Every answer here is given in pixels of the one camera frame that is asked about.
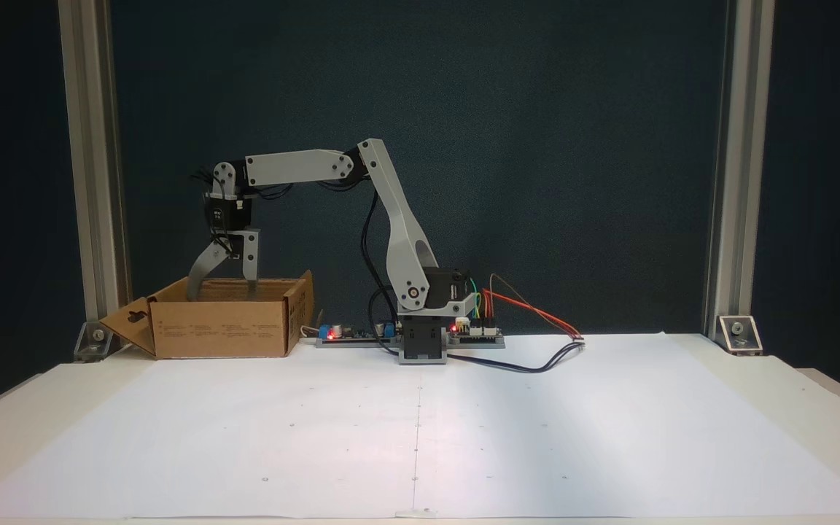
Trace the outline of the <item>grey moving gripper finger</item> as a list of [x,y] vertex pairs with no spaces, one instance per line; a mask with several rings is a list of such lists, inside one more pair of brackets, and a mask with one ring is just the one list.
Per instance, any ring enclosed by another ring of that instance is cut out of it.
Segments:
[[187,274],[187,301],[197,301],[204,279],[210,275],[223,260],[231,256],[229,236],[214,236],[206,249],[197,256]]

